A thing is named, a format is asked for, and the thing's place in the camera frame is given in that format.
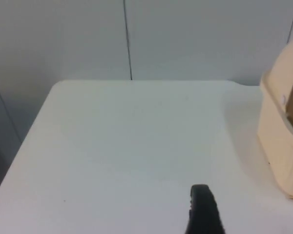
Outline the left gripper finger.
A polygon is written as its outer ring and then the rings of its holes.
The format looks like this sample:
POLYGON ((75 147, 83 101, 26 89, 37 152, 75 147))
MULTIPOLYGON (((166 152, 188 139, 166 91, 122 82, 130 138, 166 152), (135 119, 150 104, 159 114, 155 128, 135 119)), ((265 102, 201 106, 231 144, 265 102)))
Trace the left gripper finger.
POLYGON ((206 184, 195 184, 191 187, 189 220, 185 233, 225 233, 216 200, 206 184))

